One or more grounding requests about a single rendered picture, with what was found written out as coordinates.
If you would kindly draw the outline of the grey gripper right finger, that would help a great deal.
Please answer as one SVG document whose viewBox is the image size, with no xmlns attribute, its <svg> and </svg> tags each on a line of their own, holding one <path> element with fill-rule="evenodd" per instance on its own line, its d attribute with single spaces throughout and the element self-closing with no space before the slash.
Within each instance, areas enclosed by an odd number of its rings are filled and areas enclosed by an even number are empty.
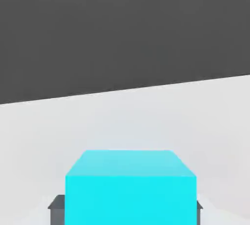
<svg viewBox="0 0 250 225">
<path fill-rule="evenodd" d="M 220 211 L 204 195 L 198 194 L 200 225 L 219 225 Z"/>
</svg>

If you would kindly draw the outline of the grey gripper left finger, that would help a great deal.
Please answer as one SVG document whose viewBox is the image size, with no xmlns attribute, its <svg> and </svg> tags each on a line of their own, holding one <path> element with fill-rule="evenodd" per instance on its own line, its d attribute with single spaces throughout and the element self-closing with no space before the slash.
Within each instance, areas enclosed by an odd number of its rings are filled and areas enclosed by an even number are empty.
<svg viewBox="0 0 250 225">
<path fill-rule="evenodd" d="M 64 195 L 56 195 L 49 203 L 48 199 L 31 211 L 27 225 L 64 225 Z"/>
</svg>

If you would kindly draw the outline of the small cyan cube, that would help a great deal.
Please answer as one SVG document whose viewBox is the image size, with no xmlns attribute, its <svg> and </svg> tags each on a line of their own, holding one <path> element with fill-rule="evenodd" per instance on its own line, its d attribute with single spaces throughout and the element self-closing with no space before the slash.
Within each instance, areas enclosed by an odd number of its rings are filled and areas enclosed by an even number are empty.
<svg viewBox="0 0 250 225">
<path fill-rule="evenodd" d="M 87 150 L 65 177 L 65 225 L 197 225 L 196 175 L 170 150 Z"/>
</svg>

